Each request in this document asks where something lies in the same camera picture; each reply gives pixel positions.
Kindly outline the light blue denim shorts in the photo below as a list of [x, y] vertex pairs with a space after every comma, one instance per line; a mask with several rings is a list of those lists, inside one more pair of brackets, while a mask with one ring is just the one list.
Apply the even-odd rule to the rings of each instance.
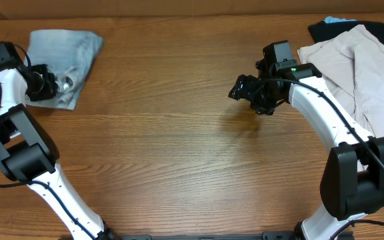
[[27, 54], [34, 65], [46, 64], [56, 78], [56, 95], [26, 100], [36, 107], [74, 110], [103, 38], [91, 31], [44, 29], [30, 32]]

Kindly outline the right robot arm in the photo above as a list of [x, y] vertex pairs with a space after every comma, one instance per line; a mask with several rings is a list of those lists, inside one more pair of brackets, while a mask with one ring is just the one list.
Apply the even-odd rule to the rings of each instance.
[[384, 207], [384, 137], [374, 137], [342, 108], [321, 72], [294, 59], [288, 41], [263, 48], [257, 76], [240, 75], [228, 96], [247, 100], [258, 115], [283, 103], [298, 110], [328, 151], [320, 183], [321, 206], [292, 231], [268, 231], [263, 239], [352, 239], [346, 229], [372, 223]]

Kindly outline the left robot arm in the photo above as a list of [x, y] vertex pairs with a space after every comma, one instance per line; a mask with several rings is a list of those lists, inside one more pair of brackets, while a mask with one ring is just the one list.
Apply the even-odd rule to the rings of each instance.
[[26, 100], [54, 98], [54, 74], [45, 64], [20, 58], [18, 50], [17, 44], [0, 42], [0, 171], [11, 180], [0, 188], [28, 186], [62, 220], [72, 239], [117, 239], [70, 184], [56, 144], [26, 108]]

